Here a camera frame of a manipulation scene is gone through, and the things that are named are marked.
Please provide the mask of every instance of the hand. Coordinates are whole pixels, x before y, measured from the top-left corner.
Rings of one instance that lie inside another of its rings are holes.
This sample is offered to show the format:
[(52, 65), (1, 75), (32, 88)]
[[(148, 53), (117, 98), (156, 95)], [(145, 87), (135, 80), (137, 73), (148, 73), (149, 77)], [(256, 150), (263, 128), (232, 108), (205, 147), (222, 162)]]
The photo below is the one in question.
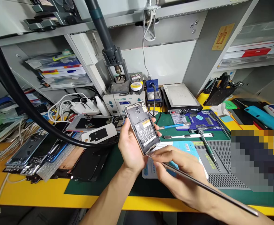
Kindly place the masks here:
[[(159, 129), (158, 125), (155, 124), (154, 126), (156, 130)], [(142, 154), (128, 118), (125, 119), (125, 123), (120, 130), (118, 147), (124, 159), (125, 168), (140, 173), (140, 171), (146, 166), (148, 157)]]
[(159, 180), (177, 199), (198, 211), (206, 212), (206, 210), (208, 210), (211, 206), (209, 200), (212, 199), (211, 194), (208, 191), (198, 187), (192, 181), (187, 180), (180, 175), (177, 175), (176, 178), (171, 176), (161, 164), (161, 162), (173, 161), (179, 166), (180, 170), (202, 183), (209, 185), (204, 168), (195, 156), (183, 152), (171, 145), (155, 151), (151, 156), (153, 157)]

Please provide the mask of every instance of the black pen holder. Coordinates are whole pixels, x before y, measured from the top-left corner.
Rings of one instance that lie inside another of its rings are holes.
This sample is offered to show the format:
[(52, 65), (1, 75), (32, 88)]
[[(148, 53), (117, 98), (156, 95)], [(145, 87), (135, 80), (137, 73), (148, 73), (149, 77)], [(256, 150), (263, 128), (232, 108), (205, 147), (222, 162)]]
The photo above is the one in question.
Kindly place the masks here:
[(229, 97), (231, 94), (233, 94), (234, 91), (237, 89), (236, 87), (231, 87), (231, 86), (230, 88), (219, 89), (218, 87), (216, 87), (216, 85), (217, 85), (217, 82), (215, 86), (213, 87), (207, 101), (204, 103), (204, 106), (216, 106), (223, 103), (223, 101), (227, 97)]

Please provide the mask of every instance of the blue handle tool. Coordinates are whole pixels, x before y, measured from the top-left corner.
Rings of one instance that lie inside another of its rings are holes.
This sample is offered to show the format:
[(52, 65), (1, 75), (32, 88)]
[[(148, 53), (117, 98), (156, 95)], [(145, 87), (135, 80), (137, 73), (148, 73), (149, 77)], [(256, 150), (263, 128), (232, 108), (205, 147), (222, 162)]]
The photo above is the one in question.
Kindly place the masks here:
[(160, 127), (160, 130), (172, 128), (172, 127), (180, 127), (180, 126), (184, 126), (184, 125), (191, 125), (191, 123), (186, 122), (186, 123), (179, 123), (179, 124), (174, 124), (174, 125), (169, 125), (169, 126), (163, 126), (163, 127)]

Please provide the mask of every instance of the green mat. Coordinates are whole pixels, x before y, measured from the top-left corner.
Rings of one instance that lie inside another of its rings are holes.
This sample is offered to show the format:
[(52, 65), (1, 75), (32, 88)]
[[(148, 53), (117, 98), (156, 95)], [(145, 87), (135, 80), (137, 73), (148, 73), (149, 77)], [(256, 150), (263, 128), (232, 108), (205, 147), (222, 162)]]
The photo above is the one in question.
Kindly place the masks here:
[[(171, 116), (165, 113), (162, 114), (159, 120), (159, 126), (167, 126), (173, 124)], [(222, 131), (212, 131), (214, 137), (207, 137), (207, 140), (227, 140)], [(164, 135), (184, 135), (188, 131), (177, 131), (175, 128), (161, 130), (162, 136)], [(176, 141), (200, 141), (200, 138), (176, 138)], [(65, 194), (75, 195), (100, 195), (105, 187), (109, 184), (110, 180), (116, 174), (118, 169), (123, 163), (121, 153), (117, 146), (111, 150), (106, 163), (102, 169), (101, 175), (96, 182), (78, 182), (70, 180)], [(241, 201), (248, 205), (262, 205), (274, 207), (274, 192), (253, 192), (251, 190), (222, 190), (232, 198)], [(174, 198), (171, 192), (157, 179), (143, 179), (141, 174), (138, 176), (129, 196), (144, 196), (144, 197), (157, 197), (157, 198)]]

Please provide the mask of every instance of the black phone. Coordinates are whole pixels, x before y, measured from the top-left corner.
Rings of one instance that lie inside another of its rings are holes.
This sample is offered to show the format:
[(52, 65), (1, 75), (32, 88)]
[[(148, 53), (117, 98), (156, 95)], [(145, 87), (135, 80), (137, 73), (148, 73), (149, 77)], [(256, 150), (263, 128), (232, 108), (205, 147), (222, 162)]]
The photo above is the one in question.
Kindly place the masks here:
[(124, 110), (142, 153), (149, 154), (161, 141), (145, 103), (142, 101), (128, 105), (124, 107)]

